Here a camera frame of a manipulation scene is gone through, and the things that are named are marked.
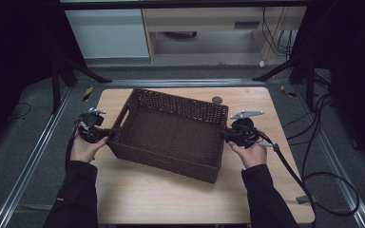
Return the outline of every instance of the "basket handle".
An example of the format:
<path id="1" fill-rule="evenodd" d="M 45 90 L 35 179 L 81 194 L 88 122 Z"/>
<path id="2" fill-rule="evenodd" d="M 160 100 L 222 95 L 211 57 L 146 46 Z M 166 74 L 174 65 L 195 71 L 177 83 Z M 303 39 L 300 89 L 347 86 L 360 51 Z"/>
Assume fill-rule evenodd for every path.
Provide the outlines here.
<path id="1" fill-rule="evenodd" d="M 124 106 L 120 112 L 120 115 L 118 115 L 118 118 L 114 123 L 113 129 L 122 128 L 123 123 L 125 122 L 126 118 L 128 117 L 128 114 L 129 114 L 129 108 L 127 106 Z"/>

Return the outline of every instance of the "wicker basket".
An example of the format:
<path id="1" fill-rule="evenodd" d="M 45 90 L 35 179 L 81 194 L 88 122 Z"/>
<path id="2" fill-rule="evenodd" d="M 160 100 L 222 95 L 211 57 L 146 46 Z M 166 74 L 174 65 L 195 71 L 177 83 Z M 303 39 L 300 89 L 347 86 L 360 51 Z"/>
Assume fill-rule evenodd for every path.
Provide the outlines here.
<path id="1" fill-rule="evenodd" d="M 134 89 L 107 144 L 119 159 L 147 164 L 201 181 L 221 169 L 228 106 Z"/>

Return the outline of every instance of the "black sleeve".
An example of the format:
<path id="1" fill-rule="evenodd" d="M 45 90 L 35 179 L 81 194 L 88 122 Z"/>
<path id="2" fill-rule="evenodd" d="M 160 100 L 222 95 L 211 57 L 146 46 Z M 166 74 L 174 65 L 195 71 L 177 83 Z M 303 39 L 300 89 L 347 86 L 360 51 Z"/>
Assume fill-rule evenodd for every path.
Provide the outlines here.
<path id="1" fill-rule="evenodd" d="M 241 171 L 247 188 L 253 228 L 298 228 L 286 202 L 275 189 L 266 164 Z"/>
<path id="2" fill-rule="evenodd" d="M 98 227 L 96 178 L 94 165 L 71 161 L 44 227 Z"/>

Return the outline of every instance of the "wooden tabletop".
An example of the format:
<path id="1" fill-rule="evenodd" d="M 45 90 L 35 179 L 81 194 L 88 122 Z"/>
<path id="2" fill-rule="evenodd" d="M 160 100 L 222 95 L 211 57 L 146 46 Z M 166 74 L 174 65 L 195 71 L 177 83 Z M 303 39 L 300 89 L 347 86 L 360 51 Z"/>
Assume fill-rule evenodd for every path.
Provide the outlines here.
<path id="1" fill-rule="evenodd" d="M 278 143 L 286 160 L 297 172 L 269 92 L 263 87 L 150 88 L 172 95 L 211 102 L 222 97 L 229 116 L 244 110 L 263 110 L 253 117 L 255 126 Z M 102 127 L 110 128 L 132 89 L 107 89 L 98 108 L 107 112 Z M 215 184 L 191 179 L 159 168 L 117 159 L 108 146 L 92 164 L 99 169 L 96 188 L 100 224 L 228 224 L 250 223 L 246 189 L 241 179 L 242 162 L 226 144 Z M 274 185 L 298 223 L 314 220 L 311 206 L 298 204 L 305 194 L 272 149 L 268 167 Z"/>

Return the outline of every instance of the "white cabinet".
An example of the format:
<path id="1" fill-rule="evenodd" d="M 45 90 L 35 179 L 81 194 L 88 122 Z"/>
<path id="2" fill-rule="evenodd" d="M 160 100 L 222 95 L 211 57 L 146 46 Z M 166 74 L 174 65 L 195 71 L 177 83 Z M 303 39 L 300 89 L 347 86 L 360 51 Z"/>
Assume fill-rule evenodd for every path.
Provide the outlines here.
<path id="1" fill-rule="evenodd" d="M 61 2 L 84 1 L 103 2 Z M 148 58 L 140 9 L 67 10 L 66 14 L 85 59 Z"/>

